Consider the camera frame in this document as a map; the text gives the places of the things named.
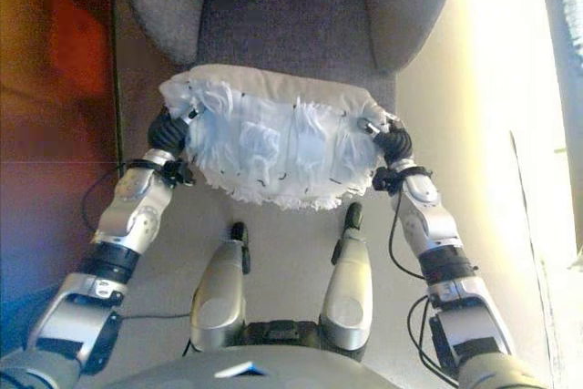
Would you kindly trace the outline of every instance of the gray upholstery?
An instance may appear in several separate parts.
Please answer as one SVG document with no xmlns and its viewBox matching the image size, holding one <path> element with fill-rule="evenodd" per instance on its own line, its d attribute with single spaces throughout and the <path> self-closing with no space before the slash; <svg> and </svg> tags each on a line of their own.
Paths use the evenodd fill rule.
<svg viewBox="0 0 583 389">
<path fill-rule="evenodd" d="M 394 109 L 394 74 L 444 0 L 132 0 L 175 63 L 223 63 L 367 88 Z"/>
</svg>

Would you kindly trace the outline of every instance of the white cloth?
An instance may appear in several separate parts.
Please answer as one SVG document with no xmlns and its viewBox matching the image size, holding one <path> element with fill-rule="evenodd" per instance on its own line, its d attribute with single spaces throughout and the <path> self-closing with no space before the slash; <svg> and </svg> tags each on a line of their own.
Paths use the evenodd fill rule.
<svg viewBox="0 0 583 389">
<path fill-rule="evenodd" d="M 160 86 L 172 117 L 194 106 L 187 155 L 234 199 L 332 209 L 362 195 L 382 154 L 357 127 L 384 126 L 366 90 L 248 67 L 201 66 Z"/>
</svg>

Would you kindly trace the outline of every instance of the robotic hand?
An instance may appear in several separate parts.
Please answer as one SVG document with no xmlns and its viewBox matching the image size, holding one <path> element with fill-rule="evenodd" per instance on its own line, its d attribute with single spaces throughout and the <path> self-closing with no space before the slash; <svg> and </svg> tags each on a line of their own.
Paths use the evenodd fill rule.
<svg viewBox="0 0 583 389">
<path fill-rule="evenodd" d="M 101 216 L 89 254 L 65 278 L 26 349 L 2 361 L 2 383 L 67 389 L 81 373 L 96 374 L 106 366 L 121 325 L 113 307 L 122 303 L 139 256 L 156 238 L 174 187 L 193 183 L 178 156 L 196 115 L 190 108 L 172 119 L 163 109 L 151 124 L 151 150 L 128 164 Z"/>
<path fill-rule="evenodd" d="M 414 163 L 412 141 L 402 123 L 396 117 L 390 122 L 388 132 L 365 119 L 359 127 L 384 152 L 387 168 L 377 170 L 373 186 L 389 192 L 405 239 L 419 260 L 419 277 L 426 281 L 436 309 L 429 322 L 441 368 L 463 388 L 545 387 L 511 356 L 510 334 L 464 254 L 454 218 L 443 207 L 430 172 Z"/>
</svg>

